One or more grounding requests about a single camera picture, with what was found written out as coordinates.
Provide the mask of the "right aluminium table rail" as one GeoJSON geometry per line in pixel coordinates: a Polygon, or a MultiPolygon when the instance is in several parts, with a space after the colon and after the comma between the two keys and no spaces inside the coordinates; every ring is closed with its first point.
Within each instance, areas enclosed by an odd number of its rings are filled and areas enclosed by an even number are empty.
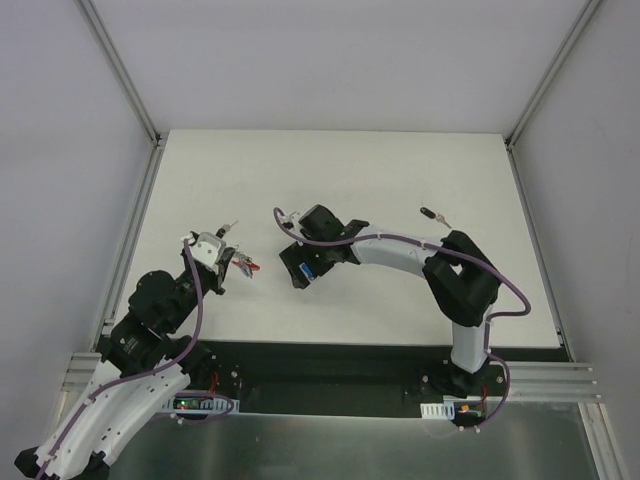
{"type": "Polygon", "coordinates": [[[603,394],[594,369],[589,363],[575,362],[572,349],[566,336],[553,293],[547,267],[539,242],[539,235],[527,198],[525,185],[518,171],[518,166],[511,147],[507,154],[518,190],[523,214],[534,249],[538,269],[544,286],[547,303],[554,322],[556,336],[560,347],[566,353],[566,362],[513,362],[515,368],[513,388],[509,399],[514,402],[599,404],[603,402],[603,394]]]}

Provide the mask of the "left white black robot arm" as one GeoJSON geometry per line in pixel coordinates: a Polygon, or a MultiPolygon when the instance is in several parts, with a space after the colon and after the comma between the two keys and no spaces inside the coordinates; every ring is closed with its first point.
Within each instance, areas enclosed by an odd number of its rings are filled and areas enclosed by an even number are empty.
{"type": "Polygon", "coordinates": [[[81,396],[41,445],[14,464],[29,479],[105,479],[126,445],[169,401],[194,390],[230,414],[241,388],[239,369],[200,342],[173,335],[191,313],[201,324],[204,297],[221,295],[235,254],[213,242],[185,243],[178,277],[156,270],[138,280],[128,311],[100,338],[100,359],[81,396]]]}

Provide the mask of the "right aluminium frame post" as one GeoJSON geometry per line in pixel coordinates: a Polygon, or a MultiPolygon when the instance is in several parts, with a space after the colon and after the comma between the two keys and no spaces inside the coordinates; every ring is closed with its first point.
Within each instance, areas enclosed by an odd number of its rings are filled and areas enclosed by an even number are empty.
{"type": "Polygon", "coordinates": [[[522,137],[525,129],[533,119],[545,96],[549,93],[554,82],[562,73],[565,64],[577,48],[581,38],[594,21],[599,10],[605,4],[606,2],[604,0],[588,0],[584,2],[578,15],[572,22],[569,30],[565,34],[551,61],[546,67],[543,75],[536,84],[536,87],[527,100],[512,130],[505,137],[505,146],[508,152],[511,152],[514,149],[519,139],[522,137]]]}

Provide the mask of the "left aluminium frame post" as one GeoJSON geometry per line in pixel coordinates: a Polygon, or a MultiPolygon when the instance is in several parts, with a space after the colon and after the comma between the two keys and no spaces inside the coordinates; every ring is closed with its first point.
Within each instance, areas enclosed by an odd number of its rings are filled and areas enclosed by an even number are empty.
{"type": "Polygon", "coordinates": [[[124,95],[145,136],[154,147],[162,146],[162,133],[152,120],[95,3],[90,0],[77,0],[75,1],[75,5],[86,22],[121,93],[124,95]]]}

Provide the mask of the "black head silver key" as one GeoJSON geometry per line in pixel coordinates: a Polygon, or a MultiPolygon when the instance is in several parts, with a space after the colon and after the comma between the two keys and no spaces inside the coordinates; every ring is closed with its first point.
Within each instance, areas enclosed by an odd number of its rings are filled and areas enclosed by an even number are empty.
{"type": "Polygon", "coordinates": [[[422,206],[419,209],[419,211],[420,211],[420,213],[422,215],[424,215],[425,217],[429,218],[430,220],[434,220],[434,221],[444,225],[448,229],[451,229],[451,225],[448,223],[448,221],[446,220],[445,216],[442,215],[441,213],[434,212],[433,210],[430,210],[429,208],[424,207],[424,206],[422,206]]]}

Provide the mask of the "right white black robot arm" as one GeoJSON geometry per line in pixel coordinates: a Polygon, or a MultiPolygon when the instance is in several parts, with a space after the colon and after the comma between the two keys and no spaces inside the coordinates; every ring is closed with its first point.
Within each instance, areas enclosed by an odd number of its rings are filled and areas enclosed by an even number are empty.
{"type": "Polygon", "coordinates": [[[335,265],[376,265],[424,280],[442,314],[452,323],[452,348],[446,366],[427,375],[432,387],[464,398],[481,388],[488,365],[489,314],[500,280],[493,265],[464,233],[423,240],[385,232],[367,221],[342,223],[316,205],[298,221],[276,207],[276,224],[294,239],[279,253],[293,286],[305,289],[335,265]]]}

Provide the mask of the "small silver key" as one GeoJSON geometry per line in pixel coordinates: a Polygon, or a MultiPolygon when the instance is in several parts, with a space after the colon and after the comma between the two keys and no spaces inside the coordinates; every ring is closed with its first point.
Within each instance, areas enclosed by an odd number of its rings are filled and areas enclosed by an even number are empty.
{"type": "Polygon", "coordinates": [[[227,235],[230,230],[237,224],[237,221],[234,221],[232,223],[226,223],[224,225],[222,225],[216,232],[216,235],[219,238],[223,238],[225,235],[227,235]]]}

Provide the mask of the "aluminium table rail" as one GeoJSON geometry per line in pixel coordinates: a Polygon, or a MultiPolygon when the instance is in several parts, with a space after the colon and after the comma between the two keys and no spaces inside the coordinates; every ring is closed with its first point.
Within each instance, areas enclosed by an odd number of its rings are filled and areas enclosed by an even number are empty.
{"type": "Polygon", "coordinates": [[[539,242],[539,235],[527,198],[525,185],[518,171],[518,166],[511,147],[507,154],[518,190],[523,214],[534,249],[538,269],[544,286],[547,303],[554,322],[556,336],[560,347],[566,353],[566,362],[513,362],[515,368],[513,388],[509,399],[514,402],[599,404],[603,402],[603,394],[594,369],[589,363],[575,362],[572,349],[566,336],[553,293],[547,267],[539,242]]]}
{"type": "Polygon", "coordinates": [[[161,145],[155,146],[151,150],[149,160],[146,164],[136,192],[132,209],[127,219],[124,236],[117,250],[113,272],[107,285],[106,293],[97,312],[91,342],[89,343],[89,351],[74,352],[72,354],[67,372],[65,373],[64,382],[61,387],[63,392],[80,389],[80,387],[76,386],[75,383],[69,381],[69,378],[73,379],[76,376],[74,369],[80,360],[91,358],[94,355],[95,348],[98,345],[100,338],[103,336],[104,330],[109,329],[116,319],[117,308],[125,287],[126,278],[135,252],[140,229],[151,197],[163,152],[164,147],[161,145]]]}

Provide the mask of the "keyring with red tag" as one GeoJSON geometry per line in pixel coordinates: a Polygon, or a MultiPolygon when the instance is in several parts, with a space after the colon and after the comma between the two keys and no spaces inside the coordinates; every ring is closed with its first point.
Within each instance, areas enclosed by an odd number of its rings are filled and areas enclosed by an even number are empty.
{"type": "Polygon", "coordinates": [[[238,245],[234,245],[233,249],[234,253],[231,263],[239,268],[245,277],[252,278],[261,270],[261,266],[258,265],[251,256],[242,251],[238,245]]]}

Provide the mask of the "blue head key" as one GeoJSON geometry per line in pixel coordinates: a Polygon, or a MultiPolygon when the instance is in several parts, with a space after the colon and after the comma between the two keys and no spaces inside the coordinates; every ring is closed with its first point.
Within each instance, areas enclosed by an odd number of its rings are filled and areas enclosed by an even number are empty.
{"type": "Polygon", "coordinates": [[[299,269],[309,281],[313,281],[315,279],[313,271],[306,263],[300,264],[299,269]]]}

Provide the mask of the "left aluminium table rail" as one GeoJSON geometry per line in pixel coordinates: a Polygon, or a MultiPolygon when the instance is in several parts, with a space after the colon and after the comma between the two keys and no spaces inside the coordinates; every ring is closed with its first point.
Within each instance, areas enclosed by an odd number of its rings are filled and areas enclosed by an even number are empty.
{"type": "Polygon", "coordinates": [[[117,250],[113,272],[107,285],[106,293],[97,312],[91,342],[89,343],[89,351],[74,352],[72,354],[67,372],[65,373],[64,382],[61,387],[63,392],[80,389],[80,387],[76,386],[75,383],[69,381],[69,378],[73,379],[76,376],[74,369],[80,360],[91,358],[94,355],[95,348],[98,345],[100,338],[103,336],[104,330],[109,329],[116,319],[117,308],[125,287],[126,278],[135,252],[140,229],[151,197],[163,152],[164,147],[161,145],[155,146],[151,150],[149,160],[146,164],[136,192],[132,209],[127,219],[124,236],[117,250]]]}

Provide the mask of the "aluminium frame post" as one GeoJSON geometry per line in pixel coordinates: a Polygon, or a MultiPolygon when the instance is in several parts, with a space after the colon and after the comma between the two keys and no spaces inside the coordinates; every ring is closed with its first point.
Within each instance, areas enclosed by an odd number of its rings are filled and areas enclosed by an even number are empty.
{"type": "Polygon", "coordinates": [[[75,5],[86,22],[121,93],[124,95],[145,136],[154,147],[162,146],[162,133],[152,120],[95,3],[90,0],[77,0],[75,1],[75,5]]]}
{"type": "Polygon", "coordinates": [[[588,0],[584,2],[578,15],[572,22],[569,30],[565,34],[551,61],[546,67],[543,75],[536,84],[536,87],[527,100],[512,130],[505,137],[505,146],[508,152],[511,152],[514,149],[519,139],[522,137],[525,129],[533,119],[545,96],[549,93],[554,82],[562,73],[565,64],[577,48],[581,38],[594,21],[599,10],[605,4],[606,2],[604,0],[588,0]]]}

